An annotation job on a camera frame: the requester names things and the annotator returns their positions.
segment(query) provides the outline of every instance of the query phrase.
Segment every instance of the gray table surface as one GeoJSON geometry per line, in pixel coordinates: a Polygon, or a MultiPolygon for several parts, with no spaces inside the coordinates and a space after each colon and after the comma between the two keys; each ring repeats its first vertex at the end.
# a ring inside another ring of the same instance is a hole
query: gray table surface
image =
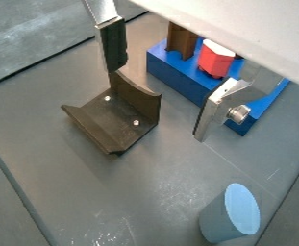
{"type": "Polygon", "coordinates": [[[254,245],[299,173],[299,86],[244,137],[222,126],[199,143],[198,107],[145,72],[145,51],[165,35],[153,14],[127,24],[121,72],[163,98],[159,125],[120,157],[100,152],[60,109],[108,88],[95,41],[0,83],[0,157],[52,245],[210,245],[198,215],[230,183],[250,188],[262,224],[219,245],[254,245]]]}
{"type": "MultiPolygon", "coordinates": [[[[145,10],[115,0],[125,20],[145,10]]],[[[0,80],[93,36],[81,0],[0,1],[0,80]]]]}
{"type": "Polygon", "coordinates": [[[299,177],[256,246],[299,245],[299,177]]]}
{"type": "Polygon", "coordinates": [[[0,169],[0,246],[45,246],[41,232],[0,169]]]}

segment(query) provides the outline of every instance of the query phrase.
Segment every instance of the blue base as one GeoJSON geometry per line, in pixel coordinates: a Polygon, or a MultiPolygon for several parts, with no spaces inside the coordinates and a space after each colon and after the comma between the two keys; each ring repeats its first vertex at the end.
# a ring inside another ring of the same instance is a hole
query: blue base
{"type": "MultiPolygon", "coordinates": [[[[202,107],[206,95],[220,83],[220,80],[214,79],[198,69],[196,61],[203,39],[198,38],[194,56],[186,61],[182,60],[182,54],[178,51],[165,52],[165,42],[165,39],[161,40],[147,51],[147,72],[198,107],[202,107]]],[[[243,59],[235,60],[228,69],[227,76],[239,79],[239,71],[243,64],[243,59]]],[[[275,101],[287,83],[288,79],[283,79],[270,95],[247,103],[251,111],[250,116],[242,125],[238,125],[231,120],[226,121],[224,125],[239,135],[246,135],[250,127],[275,101]]]]}

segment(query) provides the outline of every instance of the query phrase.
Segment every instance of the light blue cylinder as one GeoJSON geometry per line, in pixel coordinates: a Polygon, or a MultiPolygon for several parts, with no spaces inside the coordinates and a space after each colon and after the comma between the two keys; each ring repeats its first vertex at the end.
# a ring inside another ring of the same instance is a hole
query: light blue cylinder
{"type": "Polygon", "coordinates": [[[255,234],[259,221],[254,196],[240,184],[231,184],[226,188],[199,216],[202,234],[212,243],[255,234]]]}

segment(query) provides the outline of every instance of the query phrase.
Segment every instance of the metal clamp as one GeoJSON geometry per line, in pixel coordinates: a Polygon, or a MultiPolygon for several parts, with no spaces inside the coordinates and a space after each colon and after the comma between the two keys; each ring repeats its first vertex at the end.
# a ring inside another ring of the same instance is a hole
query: metal clamp
{"type": "Polygon", "coordinates": [[[246,61],[240,80],[224,78],[204,100],[192,132],[195,139],[204,141],[227,119],[242,124],[250,115],[246,103],[271,93],[282,79],[279,74],[252,61],[246,61]]]}

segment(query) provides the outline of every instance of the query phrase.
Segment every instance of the bolt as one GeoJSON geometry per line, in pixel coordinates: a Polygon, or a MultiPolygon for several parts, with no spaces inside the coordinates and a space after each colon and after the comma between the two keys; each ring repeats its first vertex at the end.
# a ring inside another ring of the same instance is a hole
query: bolt
{"type": "Polygon", "coordinates": [[[248,114],[250,108],[246,105],[240,105],[228,110],[226,117],[230,118],[238,125],[240,125],[247,119],[248,114]]]}
{"type": "Polygon", "coordinates": [[[140,121],[136,119],[135,121],[133,121],[133,126],[139,126],[140,125],[140,121]]]}

